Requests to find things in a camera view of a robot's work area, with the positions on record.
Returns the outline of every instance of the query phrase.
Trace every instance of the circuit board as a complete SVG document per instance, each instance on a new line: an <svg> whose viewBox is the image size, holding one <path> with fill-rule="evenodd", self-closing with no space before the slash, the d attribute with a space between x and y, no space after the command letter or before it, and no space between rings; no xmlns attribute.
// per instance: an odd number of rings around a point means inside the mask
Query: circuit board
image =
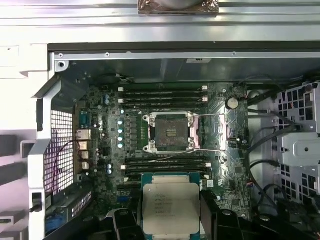
<svg viewBox="0 0 320 240"><path fill-rule="evenodd" d="M226 101L238 100L235 109ZM200 173L222 209L248 219L248 177L239 151L248 148L247 95L231 83L92 86L78 103L79 129L90 129L88 162L94 182L87 211L127 207L143 173Z"/></svg>

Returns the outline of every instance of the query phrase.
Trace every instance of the ram slot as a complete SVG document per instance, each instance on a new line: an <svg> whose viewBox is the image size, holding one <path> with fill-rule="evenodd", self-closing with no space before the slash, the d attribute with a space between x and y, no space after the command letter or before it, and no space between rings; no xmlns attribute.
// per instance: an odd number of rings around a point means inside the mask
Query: ram slot
<svg viewBox="0 0 320 240"><path fill-rule="evenodd" d="M197 103L149 103L149 104L136 104L136 103L130 103L130 104L123 104L123 109L130 110L130 109L200 109L204 108L205 104L203 102L197 102Z"/></svg>
<svg viewBox="0 0 320 240"><path fill-rule="evenodd" d="M164 157L159 157L159 156L153 156L153 157L135 157L135 158L126 158L125 162L130 163L130 162L149 162L149 161L162 161L160 159L163 159ZM189 163L193 163L194 161L202 161L202 162L210 162L210 158L206 156L197 156L197 155L191 155L191 154L186 154L185 156L175 156L170 159L170 161L185 161Z"/></svg>

